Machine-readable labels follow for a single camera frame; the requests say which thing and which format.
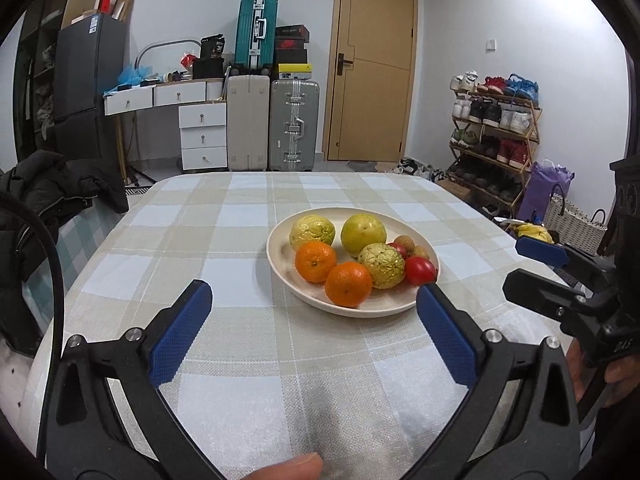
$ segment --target desk leg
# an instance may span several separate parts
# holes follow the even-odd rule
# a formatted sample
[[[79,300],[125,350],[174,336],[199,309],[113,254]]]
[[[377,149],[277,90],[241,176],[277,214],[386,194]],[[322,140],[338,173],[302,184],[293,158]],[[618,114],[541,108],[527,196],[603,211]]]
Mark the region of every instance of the desk leg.
[[[125,183],[127,178],[127,160],[124,153],[124,140],[122,135],[122,114],[114,115],[113,120],[116,121],[116,142],[118,143],[118,164],[120,166],[120,175]]]

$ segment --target wooden door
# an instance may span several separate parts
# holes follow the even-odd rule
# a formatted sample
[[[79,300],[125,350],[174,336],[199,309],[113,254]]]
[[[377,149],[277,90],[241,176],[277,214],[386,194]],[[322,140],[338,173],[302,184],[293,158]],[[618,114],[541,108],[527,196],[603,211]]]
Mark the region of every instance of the wooden door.
[[[414,68],[415,0],[340,0],[329,160],[397,161]]]

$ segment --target small brown fruit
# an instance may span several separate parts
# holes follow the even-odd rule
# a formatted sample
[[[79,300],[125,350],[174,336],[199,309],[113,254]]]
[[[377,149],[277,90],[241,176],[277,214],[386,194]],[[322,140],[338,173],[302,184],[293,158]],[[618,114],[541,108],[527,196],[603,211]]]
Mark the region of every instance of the small brown fruit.
[[[427,249],[425,249],[424,247],[422,247],[420,245],[416,245],[414,247],[414,256],[420,256],[421,258],[424,258],[425,260],[430,260],[429,253],[427,252]]]
[[[411,240],[409,236],[399,236],[394,240],[394,243],[402,245],[406,249],[406,252],[409,256],[413,256],[415,244],[414,241]]]

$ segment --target teal suitcase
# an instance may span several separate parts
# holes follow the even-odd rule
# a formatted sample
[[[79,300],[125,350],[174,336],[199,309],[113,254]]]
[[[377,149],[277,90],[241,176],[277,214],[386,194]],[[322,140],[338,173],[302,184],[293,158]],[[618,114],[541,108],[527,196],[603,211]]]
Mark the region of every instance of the teal suitcase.
[[[240,1],[234,63],[241,72],[271,72],[277,14],[278,0]]]

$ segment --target plate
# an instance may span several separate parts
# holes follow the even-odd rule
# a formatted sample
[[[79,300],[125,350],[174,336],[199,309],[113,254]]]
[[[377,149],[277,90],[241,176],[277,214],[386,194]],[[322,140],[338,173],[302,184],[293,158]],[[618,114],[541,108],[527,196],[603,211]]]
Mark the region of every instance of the plate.
[[[391,216],[352,207],[323,207],[296,213],[289,218],[285,218],[273,228],[267,239],[267,258],[271,264],[271,269],[284,282],[284,285],[302,301],[339,316],[384,317],[392,316],[411,308],[415,305],[415,295],[418,288],[407,281],[387,290],[374,288],[371,295],[358,308],[345,308],[337,306],[329,300],[324,293],[323,283],[309,283],[298,274],[294,266],[296,253],[289,243],[289,232],[293,222],[311,214],[327,218],[335,226],[335,240],[332,247],[338,256],[338,263],[352,262],[354,259],[349,256],[349,253],[340,243],[340,232],[347,218],[357,213],[368,213],[379,218],[385,225],[388,242],[392,242],[400,235],[410,236],[416,245],[420,245],[427,250],[429,259],[440,272],[440,261],[436,252],[418,231],[404,222],[391,218]]]

